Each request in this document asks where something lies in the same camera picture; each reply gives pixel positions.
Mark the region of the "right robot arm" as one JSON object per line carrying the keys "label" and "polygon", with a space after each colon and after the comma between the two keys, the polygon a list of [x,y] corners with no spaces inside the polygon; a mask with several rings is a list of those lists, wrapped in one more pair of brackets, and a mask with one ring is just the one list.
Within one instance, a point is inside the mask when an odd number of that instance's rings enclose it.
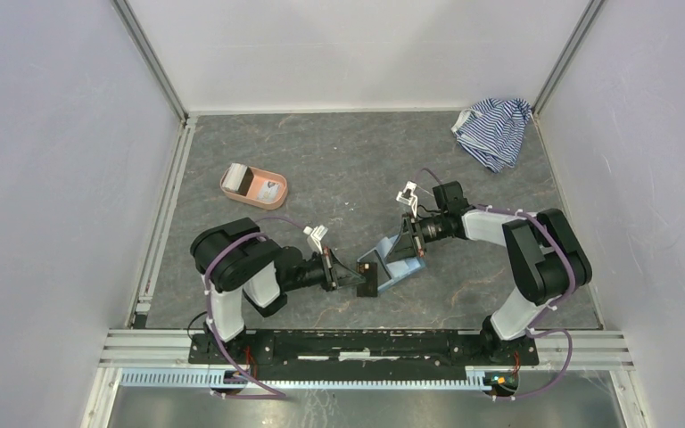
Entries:
{"label": "right robot arm", "polygon": [[539,212],[473,205],[461,184],[452,181],[433,188],[437,213],[419,218],[416,186],[409,182],[397,200],[409,206],[390,249],[387,262],[422,258],[428,243],[446,238],[487,242],[506,249],[516,284],[506,301],[483,322],[482,357],[501,364],[516,350],[516,339],[532,336],[541,317],[556,309],[593,272],[565,214],[558,209]]}

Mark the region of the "teal card holder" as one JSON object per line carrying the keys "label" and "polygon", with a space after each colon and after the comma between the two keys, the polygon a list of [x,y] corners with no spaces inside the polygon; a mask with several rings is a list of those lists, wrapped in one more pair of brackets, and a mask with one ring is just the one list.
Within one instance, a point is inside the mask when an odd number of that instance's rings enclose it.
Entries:
{"label": "teal card holder", "polygon": [[420,258],[386,262],[385,255],[392,249],[395,241],[395,236],[384,237],[374,248],[357,259],[357,264],[371,262],[378,265],[378,295],[425,267],[424,261]]}

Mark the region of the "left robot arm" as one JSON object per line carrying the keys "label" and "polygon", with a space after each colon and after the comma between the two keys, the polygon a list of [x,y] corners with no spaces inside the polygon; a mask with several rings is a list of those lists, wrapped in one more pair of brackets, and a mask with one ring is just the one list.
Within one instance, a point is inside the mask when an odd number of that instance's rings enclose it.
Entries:
{"label": "left robot arm", "polygon": [[286,305],[289,292],[314,287],[332,292],[367,283],[359,267],[346,266],[323,244],[326,226],[297,227],[311,248],[307,259],[300,249],[269,238],[251,218],[210,228],[194,238],[190,254],[203,282],[204,327],[211,338],[210,351],[221,362],[234,363],[243,355],[244,301],[263,317],[271,317]]}

